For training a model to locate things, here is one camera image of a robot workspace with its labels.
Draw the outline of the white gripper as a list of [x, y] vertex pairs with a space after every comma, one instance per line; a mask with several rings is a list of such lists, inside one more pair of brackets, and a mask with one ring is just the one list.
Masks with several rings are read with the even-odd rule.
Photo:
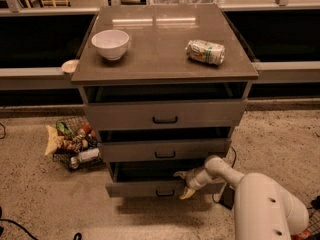
[[186, 187], [180, 196], [181, 200], [192, 197], [195, 190], [200, 190], [213, 181], [213, 176], [204, 167], [194, 168], [189, 171], [177, 171], [173, 176], [180, 177], [186, 182]]

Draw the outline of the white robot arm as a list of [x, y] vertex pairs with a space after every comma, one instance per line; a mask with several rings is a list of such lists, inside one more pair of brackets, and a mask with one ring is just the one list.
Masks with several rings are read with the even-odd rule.
[[209, 156], [203, 166], [177, 171], [185, 181], [181, 199], [222, 178], [235, 190], [235, 240], [291, 240], [308, 228], [306, 205], [272, 178], [261, 173], [243, 174], [218, 156]]

